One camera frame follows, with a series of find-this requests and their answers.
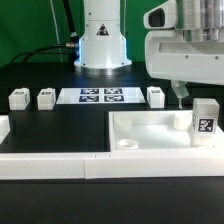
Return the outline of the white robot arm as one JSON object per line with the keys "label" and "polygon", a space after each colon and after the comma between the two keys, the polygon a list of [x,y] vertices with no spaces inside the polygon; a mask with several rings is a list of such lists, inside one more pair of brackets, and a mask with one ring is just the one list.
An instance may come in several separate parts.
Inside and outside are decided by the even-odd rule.
{"label": "white robot arm", "polygon": [[[84,0],[85,32],[77,70],[112,75],[127,69],[120,0]],[[143,17],[149,75],[166,79],[180,99],[188,82],[224,85],[224,0],[167,0]]]}

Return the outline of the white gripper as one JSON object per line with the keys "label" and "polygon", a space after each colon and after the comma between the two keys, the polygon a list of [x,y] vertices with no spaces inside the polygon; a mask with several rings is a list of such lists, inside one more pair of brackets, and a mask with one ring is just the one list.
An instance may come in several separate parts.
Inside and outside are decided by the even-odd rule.
{"label": "white gripper", "polygon": [[172,80],[180,109],[186,82],[224,85],[224,0],[167,0],[143,23],[146,69]]}

